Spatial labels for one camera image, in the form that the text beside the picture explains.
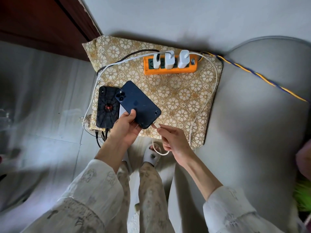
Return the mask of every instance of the red spider logo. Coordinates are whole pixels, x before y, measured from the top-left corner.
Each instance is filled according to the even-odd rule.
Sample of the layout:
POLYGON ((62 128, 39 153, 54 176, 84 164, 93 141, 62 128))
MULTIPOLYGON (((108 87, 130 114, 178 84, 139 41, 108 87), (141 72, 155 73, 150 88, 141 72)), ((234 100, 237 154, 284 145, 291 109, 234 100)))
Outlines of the red spider logo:
POLYGON ((110 104, 105 105, 105 109, 106 109, 106 110, 109 110, 109 111, 112 110, 112 105, 110 105, 110 104))

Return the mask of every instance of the foot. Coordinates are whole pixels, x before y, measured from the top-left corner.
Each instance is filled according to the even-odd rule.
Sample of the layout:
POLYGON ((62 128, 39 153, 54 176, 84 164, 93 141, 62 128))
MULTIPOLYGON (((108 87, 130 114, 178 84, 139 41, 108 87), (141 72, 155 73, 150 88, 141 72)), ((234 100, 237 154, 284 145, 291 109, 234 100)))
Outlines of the foot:
POLYGON ((122 163, 124 163, 124 165, 126 166, 126 168, 128 170, 129 175, 131 175, 132 167, 130 164, 130 159, 128 158, 128 152, 127 151, 125 152, 125 154, 123 156, 122 163))
MULTIPOLYGON (((161 152, 161 148, 158 144, 154 143, 155 149, 158 152, 161 152)), ((148 146, 148 148, 145 151, 143 162, 150 163, 153 167, 157 165, 161 158, 161 155, 155 152, 152 144, 148 146)))

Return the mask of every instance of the gray sofa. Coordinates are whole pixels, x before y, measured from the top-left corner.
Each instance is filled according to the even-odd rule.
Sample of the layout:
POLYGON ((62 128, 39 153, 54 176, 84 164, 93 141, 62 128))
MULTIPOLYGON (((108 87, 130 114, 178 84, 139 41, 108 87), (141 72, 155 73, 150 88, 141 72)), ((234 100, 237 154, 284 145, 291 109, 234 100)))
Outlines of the gray sofa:
MULTIPOLYGON (((226 56, 311 100, 311 46, 266 37, 226 56)), ((224 63, 203 147, 197 156, 224 184, 241 187, 259 214, 286 231, 295 184, 295 153, 302 145, 309 103, 224 63)), ((169 217, 176 232, 207 232, 204 199, 176 165, 169 217)))

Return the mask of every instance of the brown wooden furniture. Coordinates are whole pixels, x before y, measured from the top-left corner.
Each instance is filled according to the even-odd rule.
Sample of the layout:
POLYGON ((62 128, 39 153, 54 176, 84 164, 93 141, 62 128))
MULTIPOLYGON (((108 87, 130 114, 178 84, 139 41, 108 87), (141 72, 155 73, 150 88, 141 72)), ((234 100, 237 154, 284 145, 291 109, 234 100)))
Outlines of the brown wooden furniture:
POLYGON ((0 0, 0 40, 86 60, 99 37, 79 0, 0 0))

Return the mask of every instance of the hand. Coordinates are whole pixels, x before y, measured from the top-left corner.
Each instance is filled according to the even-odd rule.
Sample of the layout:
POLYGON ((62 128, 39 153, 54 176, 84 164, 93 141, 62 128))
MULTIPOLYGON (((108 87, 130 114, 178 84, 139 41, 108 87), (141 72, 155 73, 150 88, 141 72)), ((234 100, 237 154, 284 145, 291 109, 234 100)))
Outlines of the hand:
POLYGON ((131 114, 124 112, 111 129, 110 137, 120 141, 129 148, 142 130, 142 128, 134 121, 135 117, 136 111, 134 109, 131 110, 131 114))
POLYGON ((157 132, 162 136, 163 148, 172 151, 176 161, 185 167, 187 162, 195 157, 195 153, 190 148, 183 130, 167 125, 160 124, 157 132))

